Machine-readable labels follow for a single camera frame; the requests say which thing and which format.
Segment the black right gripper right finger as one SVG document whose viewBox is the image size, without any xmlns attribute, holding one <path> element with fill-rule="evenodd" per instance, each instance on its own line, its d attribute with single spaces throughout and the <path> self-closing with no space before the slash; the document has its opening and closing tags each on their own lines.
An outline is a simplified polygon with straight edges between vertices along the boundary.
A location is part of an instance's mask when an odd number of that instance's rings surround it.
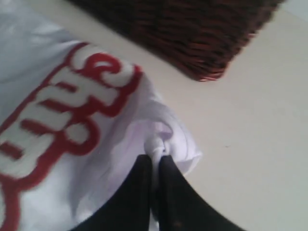
<svg viewBox="0 0 308 231">
<path fill-rule="evenodd" d="M 161 231 L 242 231 L 193 189 L 171 156 L 159 162 L 158 220 Z"/>
</svg>

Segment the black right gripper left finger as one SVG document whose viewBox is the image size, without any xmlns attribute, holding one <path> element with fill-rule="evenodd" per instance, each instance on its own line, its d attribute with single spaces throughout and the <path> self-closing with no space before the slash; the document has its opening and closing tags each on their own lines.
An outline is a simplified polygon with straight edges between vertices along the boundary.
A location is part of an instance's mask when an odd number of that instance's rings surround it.
<svg viewBox="0 0 308 231">
<path fill-rule="evenodd" d="M 150 222 L 152 161 L 139 155 L 115 194 L 73 231 L 147 231 Z"/>
</svg>

